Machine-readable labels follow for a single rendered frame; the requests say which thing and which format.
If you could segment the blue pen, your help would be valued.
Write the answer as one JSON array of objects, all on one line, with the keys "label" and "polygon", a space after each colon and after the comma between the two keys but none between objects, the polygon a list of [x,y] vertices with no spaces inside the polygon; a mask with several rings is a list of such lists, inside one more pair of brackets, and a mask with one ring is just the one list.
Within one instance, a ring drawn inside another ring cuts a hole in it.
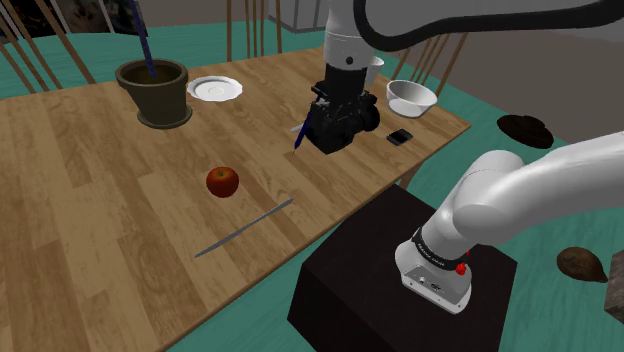
[{"label": "blue pen", "polygon": [[[315,103],[317,103],[319,100],[320,100],[320,95],[317,95],[317,98],[311,104],[311,106],[314,105]],[[312,107],[310,107],[310,109],[309,109],[309,111],[307,113],[306,119],[304,120],[304,123],[301,125],[301,128],[299,129],[299,133],[298,133],[297,138],[296,138],[296,140],[294,142],[294,149],[293,149],[293,153],[292,153],[293,155],[294,155],[295,151],[299,148],[299,146],[301,145],[301,143],[303,141],[303,138],[305,137],[307,124],[308,124],[308,122],[310,120],[311,115],[312,115]]]}]

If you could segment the small black phone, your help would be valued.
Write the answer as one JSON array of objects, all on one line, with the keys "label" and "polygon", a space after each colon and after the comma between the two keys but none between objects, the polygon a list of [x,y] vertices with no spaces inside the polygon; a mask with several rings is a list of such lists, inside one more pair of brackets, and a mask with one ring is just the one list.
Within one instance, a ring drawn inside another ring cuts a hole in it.
[{"label": "small black phone", "polygon": [[400,146],[407,141],[411,140],[413,135],[407,130],[400,128],[392,133],[390,133],[386,139],[395,146]]}]

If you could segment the white cup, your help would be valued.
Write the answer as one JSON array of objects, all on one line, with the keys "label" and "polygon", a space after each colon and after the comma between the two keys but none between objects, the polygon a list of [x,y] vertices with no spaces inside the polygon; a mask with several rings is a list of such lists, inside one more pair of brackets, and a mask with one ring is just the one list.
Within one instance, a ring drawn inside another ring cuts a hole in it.
[{"label": "white cup", "polygon": [[367,72],[366,72],[365,85],[364,85],[365,89],[368,89],[371,87],[371,85],[375,81],[376,76],[379,74],[379,72],[383,68],[384,64],[385,64],[384,60],[378,56],[373,56],[371,58],[371,61],[368,65]]}]

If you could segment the white bowl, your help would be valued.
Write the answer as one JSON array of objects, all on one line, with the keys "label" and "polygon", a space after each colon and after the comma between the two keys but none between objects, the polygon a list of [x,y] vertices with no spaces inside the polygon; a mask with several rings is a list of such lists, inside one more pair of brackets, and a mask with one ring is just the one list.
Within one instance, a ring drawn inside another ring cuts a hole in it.
[{"label": "white bowl", "polygon": [[429,88],[407,80],[392,80],[386,86],[389,109],[405,118],[419,118],[437,104],[438,97]]}]

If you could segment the white plate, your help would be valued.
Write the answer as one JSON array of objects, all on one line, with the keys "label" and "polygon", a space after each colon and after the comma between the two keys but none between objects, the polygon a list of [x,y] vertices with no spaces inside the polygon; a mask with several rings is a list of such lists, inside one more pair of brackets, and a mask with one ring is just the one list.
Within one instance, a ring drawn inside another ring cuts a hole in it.
[{"label": "white plate", "polygon": [[225,102],[241,95],[243,86],[229,77],[204,76],[189,82],[187,92],[205,102]]}]

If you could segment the red apple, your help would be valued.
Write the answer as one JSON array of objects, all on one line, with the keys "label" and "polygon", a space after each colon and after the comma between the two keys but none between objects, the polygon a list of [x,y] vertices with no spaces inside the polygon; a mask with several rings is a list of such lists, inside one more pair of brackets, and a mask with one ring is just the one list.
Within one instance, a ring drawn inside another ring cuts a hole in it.
[{"label": "red apple", "polygon": [[207,189],[218,198],[232,196],[237,191],[239,183],[238,174],[229,167],[216,167],[206,176]]}]

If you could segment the grey knife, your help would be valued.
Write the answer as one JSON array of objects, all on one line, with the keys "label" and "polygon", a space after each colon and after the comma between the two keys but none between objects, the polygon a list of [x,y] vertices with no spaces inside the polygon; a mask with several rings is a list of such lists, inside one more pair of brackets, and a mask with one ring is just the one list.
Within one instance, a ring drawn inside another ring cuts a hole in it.
[{"label": "grey knife", "polygon": [[283,209],[284,207],[292,204],[294,202],[294,198],[290,198],[282,203],[280,203],[279,205],[277,205],[276,207],[272,208],[271,210],[269,210],[268,212],[266,212],[265,214],[259,216],[258,218],[254,219],[253,221],[251,221],[250,223],[244,225],[243,227],[237,229],[236,231],[228,234],[227,236],[225,236],[224,238],[218,240],[217,242],[213,243],[212,245],[210,245],[209,247],[201,250],[200,252],[196,253],[193,258],[198,258],[200,256],[203,256],[219,247],[221,247],[222,245],[224,245],[225,243],[231,241],[232,239],[236,238],[238,235],[240,235],[242,232],[244,232],[245,230],[247,230],[248,228],[252,227],[253,225],[259,223],[260,221],[262,221],[263,219],[271,216],[272,214],[278,212],[279,210]]}]

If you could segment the black robot stand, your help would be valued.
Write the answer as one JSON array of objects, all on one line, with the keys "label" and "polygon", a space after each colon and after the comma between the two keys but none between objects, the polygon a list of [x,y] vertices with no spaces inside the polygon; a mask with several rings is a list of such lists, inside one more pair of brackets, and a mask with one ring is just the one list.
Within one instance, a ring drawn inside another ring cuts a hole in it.
[{"label": "black robot stand", "polygon": [[316,352],[498,352],[517,263],[491,246],[469,255],[472,294],[453,315],[406,288],[396,247],[434,213],[393,185],[302,264],[288,320]]}]

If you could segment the dark olive flower pot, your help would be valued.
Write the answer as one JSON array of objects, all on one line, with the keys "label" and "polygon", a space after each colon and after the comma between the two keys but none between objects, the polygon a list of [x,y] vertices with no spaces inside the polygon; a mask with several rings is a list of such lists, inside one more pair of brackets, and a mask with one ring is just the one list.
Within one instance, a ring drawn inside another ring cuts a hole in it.
[{"label": "dark olive flower pot", "polygon": [[118,84],[138,107],[138,120],[153,129],[173,129],[189,121],[192,108],[186,102],[188,70],[178,62],[154,59],[156,76],[145,60],[122,64],[115,71]]}]

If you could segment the dark brown round object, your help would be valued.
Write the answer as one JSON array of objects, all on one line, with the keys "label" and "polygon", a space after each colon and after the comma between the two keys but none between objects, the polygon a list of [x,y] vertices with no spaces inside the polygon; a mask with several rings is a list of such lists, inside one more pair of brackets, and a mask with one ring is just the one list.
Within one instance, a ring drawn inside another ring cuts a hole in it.
[{"label": "dark brown round object", "polygon": [[497,120],[498,128],[515,141],[537,149],[549,149],[554,137],[539,119],[528,115],[504,115]]}]

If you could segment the dark blue stick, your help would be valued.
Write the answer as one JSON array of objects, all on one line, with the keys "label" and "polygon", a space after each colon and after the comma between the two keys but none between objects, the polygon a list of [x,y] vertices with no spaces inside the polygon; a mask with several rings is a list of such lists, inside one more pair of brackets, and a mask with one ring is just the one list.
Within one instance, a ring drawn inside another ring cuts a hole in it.
[{"label": "dark blue stick", "polygon": [[152,58],[151,51],[150,51],[150,48],[149,48],[149,44],[148,44],[148,41],[147,41],[147,37],[146,37],[146,34],[145,34],[143,21],[141,20],[141,17],[139,15],[139,11],[138,11],[137,6],[136,6],[136,1],[135,0],[128,0],[128,1],[129,1],[129,5],[131,7],[133,19],[134,19],[134,22],[135,22],[136,31],[137,31],[138,36],[139,36],[139,40],[140,40],[140,43],[141,43],[141,47],[142,47],[142,52],[143,52],[143,55],[144,55],[145,63],[146,63],[146,66],[148,68],[149,76],[151,78],[157,78],[158,74],[156,72],[156,68],[155,68],[155,65],[154,65],[154,62],[153,62],[153,58]]}]

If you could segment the wooden table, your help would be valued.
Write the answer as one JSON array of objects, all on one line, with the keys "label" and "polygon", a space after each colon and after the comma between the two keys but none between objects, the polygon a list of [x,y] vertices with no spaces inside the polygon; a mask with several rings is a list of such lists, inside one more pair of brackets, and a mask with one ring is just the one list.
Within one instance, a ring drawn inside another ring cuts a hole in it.
[{"label": "wooden table", "polygon": [[[324,72],[320,49],[193,68],[243,85],[231,101],[190,99],[183,126],[142,125],[129,95],[108,82],[0,101],[13,118],[40,115],[62,158],[85,147],[87,159],[50,201],[57,236],[39,247],[43,277],[64,292],[68,309],[48,315],[78,335],[80,350],[155,352],[169,346],[254,286],[468,128],[435,107],[418,119],[378,102],[379,127],[326,155],[310,143],[295,151],[294,127]],[[413,135],[395,146],[386,137]],[[206,187],[216,167],[239,176],[218,198]],[[221,247],[193,256],[280,203],[294,202]]]}]

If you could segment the brown oval object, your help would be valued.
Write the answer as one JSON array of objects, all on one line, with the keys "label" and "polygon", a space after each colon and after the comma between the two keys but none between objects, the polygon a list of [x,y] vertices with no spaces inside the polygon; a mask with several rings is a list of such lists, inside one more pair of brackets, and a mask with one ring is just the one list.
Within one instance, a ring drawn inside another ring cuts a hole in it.
[{"label": "brown oval object", "polygon": [[590,250],[582,247],[569,247],[556,258],[558,269],[566,276],[580,281],[607,283],[602,263]]}]

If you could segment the teal rug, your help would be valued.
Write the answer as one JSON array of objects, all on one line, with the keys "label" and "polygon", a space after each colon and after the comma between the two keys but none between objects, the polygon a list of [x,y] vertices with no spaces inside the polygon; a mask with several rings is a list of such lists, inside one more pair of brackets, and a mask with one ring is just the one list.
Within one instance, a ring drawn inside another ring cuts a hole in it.
[{"label": "teal rug", "polygon": [[[457,61],[442,79],[449,56]],[[541,118],[558,145],[624,130],[624,42],[557,32],[476,33],[451,39],[428,78],[442,106],[469,130],[427,161],[412,194],[439,204],[481,153],[506,149],[526,160],[540,151],[508,138],[496,125],[506,113]],[[68,309],[64,292],[43,277],[39,247],[57,236],[50,201],[87,159],[85,147],[62,158],[58,138],[40,115],[0,112],[0,333],[2,352],[80,350],[78,335],[56,329],[48,315]],[[580,245],[601,260],[624,249],[624,209],[590,212],[527,230],[503,246],[518,263],[501,352],[624,352],[624,324],[604,309],[606,289],[562,275],[557,253]],[[296,256],[234,301],[171,352],[311,352],[286,315],[302,264]]]}]

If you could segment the grey brown block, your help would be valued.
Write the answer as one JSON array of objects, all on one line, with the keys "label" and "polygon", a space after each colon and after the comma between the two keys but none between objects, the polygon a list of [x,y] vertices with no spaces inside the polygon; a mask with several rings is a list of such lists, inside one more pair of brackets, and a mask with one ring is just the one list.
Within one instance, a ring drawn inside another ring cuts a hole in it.
[{"label": "grey brown block", "polygon": [[611,258],[604,311],[624,325],[624,250]]}]

